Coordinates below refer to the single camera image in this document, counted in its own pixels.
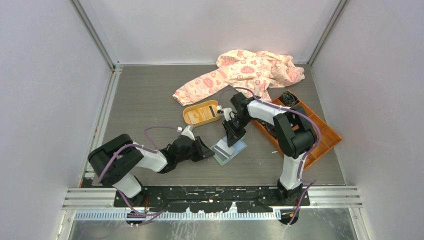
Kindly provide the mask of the green card holder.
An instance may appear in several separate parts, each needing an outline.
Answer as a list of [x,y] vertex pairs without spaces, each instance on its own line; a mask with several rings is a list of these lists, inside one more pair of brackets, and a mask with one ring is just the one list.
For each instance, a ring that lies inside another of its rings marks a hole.
[[238,142],[236,142],[232,147],[235,148],[235,153],[232,155],[232,158],[228,160],[222,161],[216,154],[213,156],[215,160],[218,162],[218,164],[220,164],[221,166],[224,166],[225,164],[227,164],[236,155],[238,155],[241,151],[243,151],[247,147],[247,144],[241,139]]

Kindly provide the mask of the yellow oval tray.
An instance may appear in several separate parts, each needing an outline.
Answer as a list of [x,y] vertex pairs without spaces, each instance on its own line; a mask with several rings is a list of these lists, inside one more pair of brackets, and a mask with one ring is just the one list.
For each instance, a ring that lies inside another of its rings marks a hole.
[[[195,110],[195,109],[202,109],[203,107],[206,107],[206,106],[209,106],[209,105],[212,105],[215,108],[216,117],[209,119],[209,120],[205,120],[205,121],[196,123],[196,124],[191,124],[189,117],[187,115],[187,112],[189,112],[191,110]],[[205,101],[205,102],[202,102],[202,103],[199,103],[199,104],[195,104],[195,105],[186,107],[182,112],[182,116],[183,116],[183,119],[184,119],[184,121],[187,125],[194,125],[195,127],[203,126],[203,125],[215,122],[215,121],[217,121],[221,118],[221,116],[217,114],[217,106],[218,106],[218,101],[208,100],[208,101]]]

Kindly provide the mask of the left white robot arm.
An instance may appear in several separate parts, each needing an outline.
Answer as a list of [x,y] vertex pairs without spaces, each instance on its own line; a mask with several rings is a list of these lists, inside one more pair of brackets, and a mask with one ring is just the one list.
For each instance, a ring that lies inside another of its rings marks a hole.
[[198,162],[215,153],[200,137],[180,135],[165,148],[153,150],[135,143],[124,133],[96,148],[87,160],[104,187],[113,187],[120,198],[132,207],[145,203],[146,192],[138,178],[131,174],[134,168],[145,168],[166,174],[184,161]]

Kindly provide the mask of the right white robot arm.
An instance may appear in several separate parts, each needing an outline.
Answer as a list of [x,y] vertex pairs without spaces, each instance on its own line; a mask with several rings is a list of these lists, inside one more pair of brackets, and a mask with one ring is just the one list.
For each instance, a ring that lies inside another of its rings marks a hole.
[[283,152],[283,169],[277,180],[277,198],[283,205],[291,205],[303,188],[301,175],[304,160],[319,139],[313,121],[302,107],[289,108],[259,99],[246,97],[239,92],[230,100],[233,108],[217,106],[224,116],[227,146],[231,147],[246,134],[245,127],[252,120],[273,126],[276,140]]

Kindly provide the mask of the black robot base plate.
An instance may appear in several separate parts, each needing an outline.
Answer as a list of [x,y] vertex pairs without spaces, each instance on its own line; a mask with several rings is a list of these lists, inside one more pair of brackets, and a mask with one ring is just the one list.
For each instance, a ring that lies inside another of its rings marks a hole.
[[307,194],[287,200],[276,186],[144,186],[129,199],[133,208],[169,213],[270,213],[274,207],[309,206]]

